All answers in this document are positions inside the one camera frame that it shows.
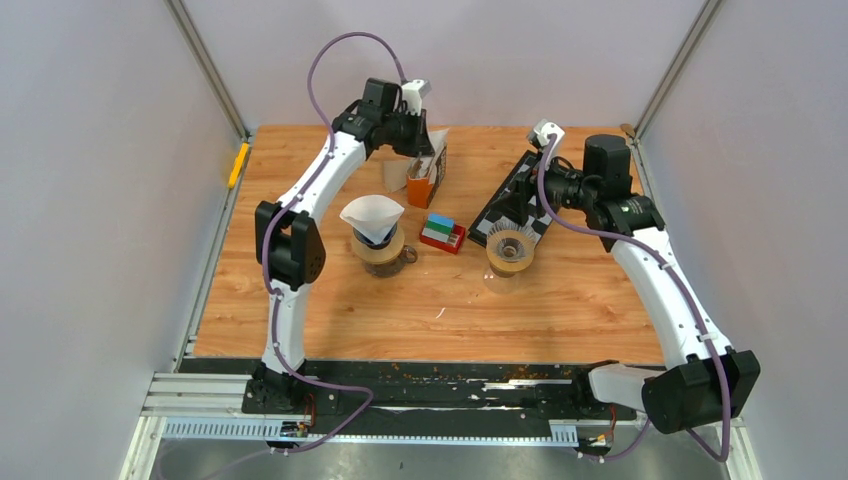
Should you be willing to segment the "white paper coffee filter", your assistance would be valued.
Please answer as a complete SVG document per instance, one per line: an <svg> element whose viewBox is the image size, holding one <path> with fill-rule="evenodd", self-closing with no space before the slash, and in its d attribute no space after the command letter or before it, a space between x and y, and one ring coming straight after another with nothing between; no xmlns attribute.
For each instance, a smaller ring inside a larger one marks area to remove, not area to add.
<svg viewBox="0 0 848 480"><path fill-rule="evenodd" d="M369 243L379 245L391 237L404 211L403 206L389 197L366 195L348 203L341 210L340 218Z"/></svg>

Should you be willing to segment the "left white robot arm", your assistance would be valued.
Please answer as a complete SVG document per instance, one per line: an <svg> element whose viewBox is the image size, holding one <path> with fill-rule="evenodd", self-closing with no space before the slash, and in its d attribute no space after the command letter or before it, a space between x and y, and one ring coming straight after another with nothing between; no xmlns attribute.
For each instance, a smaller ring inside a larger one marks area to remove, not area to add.
<svg viewBox="0 0 848 480"><path fill-rule="evenodd" d="M298 411L306 400L305 383L296 375L305 361L308 297L326 260L321 220L348 178L380 147L408 158L433 154L423 106L430 89L424 79L368 79L361 98L328 121L326 143L294 186L276 202L257 205L256 255L269 314L266 350L253 382L268 390L268 400L283 413Z"/></svg>

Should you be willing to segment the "glass coffee carafe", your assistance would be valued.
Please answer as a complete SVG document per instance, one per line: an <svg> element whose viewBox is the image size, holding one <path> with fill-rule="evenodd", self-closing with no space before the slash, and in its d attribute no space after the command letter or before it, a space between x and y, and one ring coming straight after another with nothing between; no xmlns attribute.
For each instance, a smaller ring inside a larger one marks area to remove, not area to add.
<svg viewBox="0 0 848 480"><path fill-rule="evenodd" d="M415 248L405 245L397 256L385 263L369 263L363 261L364 269L374 277L389 278L400 273L407 265L414 264L418 260Z"/></svg>

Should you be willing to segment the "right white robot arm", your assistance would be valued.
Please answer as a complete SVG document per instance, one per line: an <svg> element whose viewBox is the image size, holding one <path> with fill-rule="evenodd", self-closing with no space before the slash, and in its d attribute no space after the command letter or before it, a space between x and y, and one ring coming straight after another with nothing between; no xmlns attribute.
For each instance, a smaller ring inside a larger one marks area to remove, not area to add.
<svg viewBox="0 0 848 480"><path fill-rule="evenodd" d="M761 373L751 350L735 349L709 318L677 265L670 236L653 200L633 189L631 151L624 138L598 134L584 143L575 168L555 152L563 134L535 133L524 158L527 170L510 186L509 218L547 216L575 232L600 238L626 273L653 324L663 354L662 372L600 363L571 390L584 417L610 404L646 414L661 433L716 424L727 436Z"/></svg>

